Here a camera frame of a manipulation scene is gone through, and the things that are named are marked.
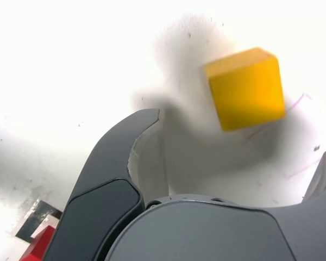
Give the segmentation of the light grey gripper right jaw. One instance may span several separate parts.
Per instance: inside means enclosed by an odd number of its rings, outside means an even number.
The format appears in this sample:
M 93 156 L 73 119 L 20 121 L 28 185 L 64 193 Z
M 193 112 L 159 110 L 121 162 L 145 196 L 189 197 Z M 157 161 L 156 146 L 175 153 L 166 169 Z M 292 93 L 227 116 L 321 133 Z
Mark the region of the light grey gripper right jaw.
M 163 197 L 98 260 L 326 260 L 326 151 L 299 204 L 246 207 L 202 195 Z

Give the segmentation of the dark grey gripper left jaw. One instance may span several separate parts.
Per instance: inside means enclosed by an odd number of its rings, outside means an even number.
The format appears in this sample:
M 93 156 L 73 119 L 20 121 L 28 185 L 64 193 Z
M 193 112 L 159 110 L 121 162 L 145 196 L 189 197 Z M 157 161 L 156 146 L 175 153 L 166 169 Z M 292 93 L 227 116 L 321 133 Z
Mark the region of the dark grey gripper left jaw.
M 44 260 L 105 260 L 119 234 L 145 211 L 128 160 L 136 139 L 158 119 L 158 109 L 142 109 L 100 138 L 75 183 Z

